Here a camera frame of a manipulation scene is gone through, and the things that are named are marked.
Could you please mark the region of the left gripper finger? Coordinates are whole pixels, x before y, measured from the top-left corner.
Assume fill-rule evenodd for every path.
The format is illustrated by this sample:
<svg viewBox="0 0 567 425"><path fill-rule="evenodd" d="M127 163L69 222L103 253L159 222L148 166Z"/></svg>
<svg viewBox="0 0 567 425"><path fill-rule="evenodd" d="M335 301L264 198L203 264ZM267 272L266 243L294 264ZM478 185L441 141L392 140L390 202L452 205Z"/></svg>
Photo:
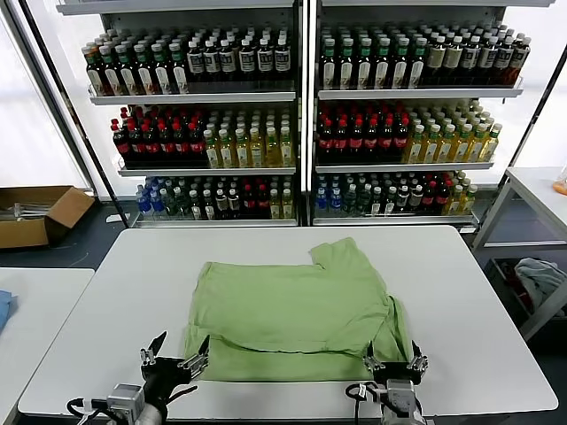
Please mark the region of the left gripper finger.
<svg viewBox="0 0 567 425"><path fill-rule="evenodd" d="M177 367L189 376L199 376L208 366L210 336L199 346L198 352L189 359L178 363Z"/></svg>
<svg viewBox="0 0 567 425"><path fill-rule="evenodd" d="M159 351L167 337L167 332L163 331L160 335L156 336L147 348L140 350L140 357L143 364L154 364Z"/></svg>

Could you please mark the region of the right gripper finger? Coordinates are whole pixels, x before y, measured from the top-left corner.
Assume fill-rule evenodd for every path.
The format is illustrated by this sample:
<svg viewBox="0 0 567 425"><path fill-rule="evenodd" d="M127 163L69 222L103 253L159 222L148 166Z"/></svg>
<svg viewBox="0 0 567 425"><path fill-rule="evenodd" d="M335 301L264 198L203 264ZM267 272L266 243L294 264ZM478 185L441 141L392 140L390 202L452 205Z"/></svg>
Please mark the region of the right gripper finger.
<svg viewBox="0 0 567 425"><path fill-rule="evenodd" d="M378 371L384 368L384 364L379 361L374 355L374 347L372 342L369 342L366 353L363 356L363 363L368 371Z"/></svg>
<svg viewBox="0 0 567 425"><path fill-rule="evenodd" d="M416 372L425 372L429 366L428 358L422 353L415 341L412 341L413 358L408 364L408 369Z"/></svg>

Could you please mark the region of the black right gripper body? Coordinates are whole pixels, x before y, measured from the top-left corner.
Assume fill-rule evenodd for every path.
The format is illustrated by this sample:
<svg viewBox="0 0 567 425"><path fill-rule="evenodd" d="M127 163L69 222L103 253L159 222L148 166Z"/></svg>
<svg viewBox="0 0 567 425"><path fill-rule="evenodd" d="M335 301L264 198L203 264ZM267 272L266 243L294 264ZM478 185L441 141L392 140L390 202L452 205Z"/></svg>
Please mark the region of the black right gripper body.
<svg viewBox="0 0 567 425"><path fill-rule="evenodd" d="M378 384L387 384L388 380L404 380L420 384L421 372L409 367L408 363L383 362L374 370L374 381Z"/></svg>

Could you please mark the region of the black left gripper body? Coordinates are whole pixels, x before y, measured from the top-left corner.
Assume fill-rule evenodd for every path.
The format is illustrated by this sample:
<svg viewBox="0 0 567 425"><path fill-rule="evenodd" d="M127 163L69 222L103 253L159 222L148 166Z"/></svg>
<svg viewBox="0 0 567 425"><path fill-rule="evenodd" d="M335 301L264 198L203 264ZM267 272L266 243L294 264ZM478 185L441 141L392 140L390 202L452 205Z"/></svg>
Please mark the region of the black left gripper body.
<svg viewBox="0 0 567 425"><path fill-rule="evenodd" d="M157 357L154 364L142 364L146 403L171 403L197 389L190 384L197 376L189 376L177 367L184 359Z"/></svg>

